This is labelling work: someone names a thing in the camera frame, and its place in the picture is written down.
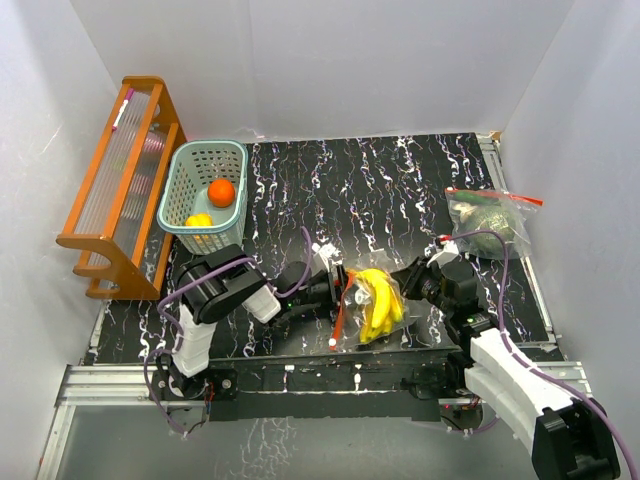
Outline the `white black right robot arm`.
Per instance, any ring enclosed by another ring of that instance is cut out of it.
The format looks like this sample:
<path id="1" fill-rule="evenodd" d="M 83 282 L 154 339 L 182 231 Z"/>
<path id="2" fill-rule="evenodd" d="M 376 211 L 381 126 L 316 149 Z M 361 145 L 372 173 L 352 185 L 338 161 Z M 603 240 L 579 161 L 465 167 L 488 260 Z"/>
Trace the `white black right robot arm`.
<path id="1" fill-rule="evenodd" d="M 485 401 L 524 445 L 538 478 L 619 478 L 604 412 L 540 370 L 500 331 L 466 260 L 438 265 L 418 257 L 392 277 L 405 299 L 426 300 L 444 315 L 447 334 L 460 348 L 448 356 L 447 388 Z"/>

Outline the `clear zip bag with fruit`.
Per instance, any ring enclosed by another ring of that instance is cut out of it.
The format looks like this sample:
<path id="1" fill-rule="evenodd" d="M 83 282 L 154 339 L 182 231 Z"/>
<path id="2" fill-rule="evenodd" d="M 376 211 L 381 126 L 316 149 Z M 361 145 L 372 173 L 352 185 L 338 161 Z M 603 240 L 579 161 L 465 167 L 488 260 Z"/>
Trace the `clear zip bag with fruit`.
<path id="1" fill-rule="evenodd" d="M 391 271 L 379 266 L 346 267 L 337 316 L 328 341 L 331 351 L 363 347 L 413 325 L 422 313 L 401 294 Z"/>

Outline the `fake yellow bell pepper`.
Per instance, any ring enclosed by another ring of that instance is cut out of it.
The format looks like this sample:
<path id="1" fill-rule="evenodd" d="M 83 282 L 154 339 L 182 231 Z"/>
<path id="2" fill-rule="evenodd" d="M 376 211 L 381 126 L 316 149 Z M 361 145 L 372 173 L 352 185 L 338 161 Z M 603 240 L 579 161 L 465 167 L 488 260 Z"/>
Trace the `fake yellow bell pepper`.
<path id="1" fill-rule="evenodd" d="M 189 228 L 207 228 L 213 226 L 213 220 L 208 213 L 198 213 L 189 216 L 185 221 L 185 226 Z"/>

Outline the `fake orange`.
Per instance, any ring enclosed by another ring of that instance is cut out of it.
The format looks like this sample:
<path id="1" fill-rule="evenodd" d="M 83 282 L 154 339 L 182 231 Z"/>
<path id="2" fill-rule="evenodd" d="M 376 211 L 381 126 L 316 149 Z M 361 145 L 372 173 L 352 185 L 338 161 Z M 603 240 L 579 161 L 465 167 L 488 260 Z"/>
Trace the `fake orange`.
<path id="1" fill-rule="evenodd" d="M 226 178 L 214 180 L 207 189 L 207 198 L 216 208 L 228 208 L 235 201 L 236 190 L 233 183 Z"/>

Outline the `fake banana bunch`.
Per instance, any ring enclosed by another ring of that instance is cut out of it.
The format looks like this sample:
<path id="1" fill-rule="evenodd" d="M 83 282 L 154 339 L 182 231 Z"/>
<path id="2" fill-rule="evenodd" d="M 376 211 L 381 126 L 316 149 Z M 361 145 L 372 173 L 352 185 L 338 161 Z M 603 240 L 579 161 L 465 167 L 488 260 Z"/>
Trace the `fake banana bunch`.
<path id="1" fill-rule="evenodd" d="M 355 285 L 368 297 L 361 303 L 363 325 L 359 332 L 361 344 L 391 334 L 404 321 L 404 302 L 391 275 L 377 268 L 352 271 Z"/>

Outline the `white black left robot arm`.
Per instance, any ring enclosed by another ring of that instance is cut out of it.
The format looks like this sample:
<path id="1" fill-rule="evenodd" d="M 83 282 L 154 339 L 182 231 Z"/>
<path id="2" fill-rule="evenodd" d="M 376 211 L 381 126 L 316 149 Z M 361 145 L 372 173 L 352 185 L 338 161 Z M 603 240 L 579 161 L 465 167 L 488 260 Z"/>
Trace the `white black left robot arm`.
<path id="1" fill-rule="evenodd" d="M 174 283 L 181 291 L 179 324 L 183 334 L 160 380 L 179 397 L 200 396 L 208 382 L 205 372 L 217 324 L 239 308 L 267 326 L 309 313 L 336 311 L 348 275 L 325 250 L 313 245 L 308 263 L 290 263 L 274 281 L 260 273 L 237 244 L 198 257 L 179 269 Z"/>

